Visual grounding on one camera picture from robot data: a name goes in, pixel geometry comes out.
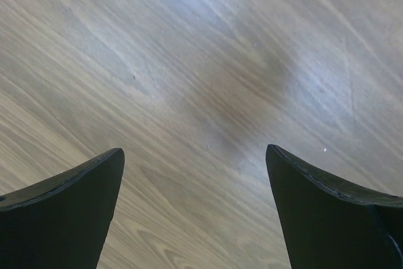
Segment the wood grain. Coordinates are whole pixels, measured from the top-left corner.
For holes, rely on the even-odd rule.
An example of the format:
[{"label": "wood grain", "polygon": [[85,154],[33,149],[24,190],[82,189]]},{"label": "wood grain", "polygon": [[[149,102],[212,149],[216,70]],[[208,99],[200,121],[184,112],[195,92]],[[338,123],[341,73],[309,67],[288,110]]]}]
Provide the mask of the wood grain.
[{"label": "wood grain", "polygon": [[127,157],[99,268],[289,268],[275,143],[403,195],[402,0],[0,0],[0,193]]}]

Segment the black plastic object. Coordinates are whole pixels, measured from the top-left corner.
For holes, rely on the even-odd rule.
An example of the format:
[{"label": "black plastic object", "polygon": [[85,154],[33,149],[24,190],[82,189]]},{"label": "black plastic object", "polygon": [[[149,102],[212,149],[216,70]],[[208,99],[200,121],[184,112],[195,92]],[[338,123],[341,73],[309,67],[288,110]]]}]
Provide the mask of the black plastic object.
[{"label": "black plastic object", "polygon": [[95,269],[113,217],[125,156],[112,149],[0,197],[1,269]]},{"label": "black plastic object", "polygon": [[402,269],[403,198],[267,149],[271,189],[293,269]]}]

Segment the wooden surface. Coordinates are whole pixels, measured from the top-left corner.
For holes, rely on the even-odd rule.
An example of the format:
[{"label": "wooden surface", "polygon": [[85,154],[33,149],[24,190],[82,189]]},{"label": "wooden surface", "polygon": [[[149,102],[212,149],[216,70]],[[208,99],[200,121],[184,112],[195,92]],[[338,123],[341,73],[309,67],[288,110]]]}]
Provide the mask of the wooden surface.
[{"label": "wooden surface", "polygon": [[0,0],[0,193],[125,150],[99,268],[289,268],[275,143],[403,195],[402,0]]}]

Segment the wooden floor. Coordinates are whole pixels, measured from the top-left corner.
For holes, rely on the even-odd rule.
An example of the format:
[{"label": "wooden floor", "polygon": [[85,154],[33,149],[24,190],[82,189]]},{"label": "wooden floor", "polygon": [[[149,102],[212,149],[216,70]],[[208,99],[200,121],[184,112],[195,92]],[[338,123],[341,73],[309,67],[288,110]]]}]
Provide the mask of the wooden floor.
[{"label": "wooden floor", "polygon": [[275,143],[403,195],[403,0],[0,0],[0,194],[127,157],[99,268],[290,268]]}]

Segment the dark wood stain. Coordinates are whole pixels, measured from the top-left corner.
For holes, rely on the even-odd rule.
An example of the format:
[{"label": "dark wood stain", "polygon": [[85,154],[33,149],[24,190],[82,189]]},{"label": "dark wood stain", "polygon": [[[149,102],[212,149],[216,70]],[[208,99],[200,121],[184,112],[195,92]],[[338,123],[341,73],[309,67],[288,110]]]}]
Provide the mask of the dark wood stain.
[{"label": "dark wood stain", "polygon": [[99,268],[289,268],[267,144],[403,195],[401,1],[0,0],[0,194],[119,146]]}]

